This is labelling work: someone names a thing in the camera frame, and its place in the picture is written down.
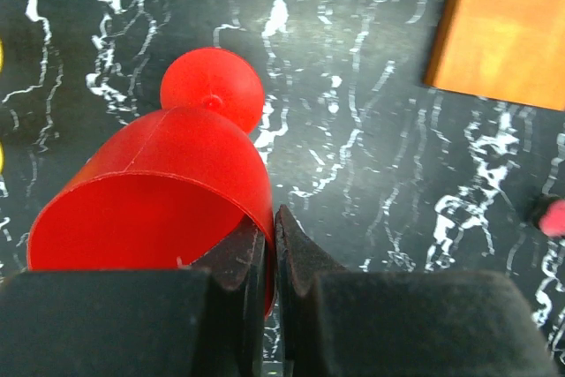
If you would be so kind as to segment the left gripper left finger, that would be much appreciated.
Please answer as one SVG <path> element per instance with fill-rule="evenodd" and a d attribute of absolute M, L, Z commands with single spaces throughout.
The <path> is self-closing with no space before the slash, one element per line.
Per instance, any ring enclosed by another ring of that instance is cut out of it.
<path fill-rule="evenodd" d="M 258 376 L 266 240 L 240 224 L 179 270 L 25 272 L 1 286 L 4 376 Z"/>

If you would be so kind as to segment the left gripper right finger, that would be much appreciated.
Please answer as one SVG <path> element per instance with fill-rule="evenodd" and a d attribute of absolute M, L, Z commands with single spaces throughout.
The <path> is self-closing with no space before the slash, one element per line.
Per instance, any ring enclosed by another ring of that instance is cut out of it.
<path fill-rule="evenodd" d="M 555 376 L 520 290 L 490 271 L 352 272 L 275 216 L 287 376 Z"/>

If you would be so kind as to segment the red wine glass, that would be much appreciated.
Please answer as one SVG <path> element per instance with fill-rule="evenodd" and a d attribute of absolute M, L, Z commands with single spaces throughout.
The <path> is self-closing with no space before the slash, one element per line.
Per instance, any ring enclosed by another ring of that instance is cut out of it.
<path fill-rule="evenodd" d="M 250 219 L 275 255 L 273 195 L 250 139 L 265 92 L 241 56 L 189 51 L 161 107 L 116 132 L 35 219 L 32 271 L 177 269 Z"/>

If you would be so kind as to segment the yellow-base amber wine glass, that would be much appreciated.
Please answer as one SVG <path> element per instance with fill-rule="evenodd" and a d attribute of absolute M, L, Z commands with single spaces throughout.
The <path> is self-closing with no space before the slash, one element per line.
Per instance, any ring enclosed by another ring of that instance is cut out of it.
<path fill-rule="evenodd" d="M 2 72 L 4 68 L 4 44 L 2 40 L 0 41 L 0 72 Z"/>

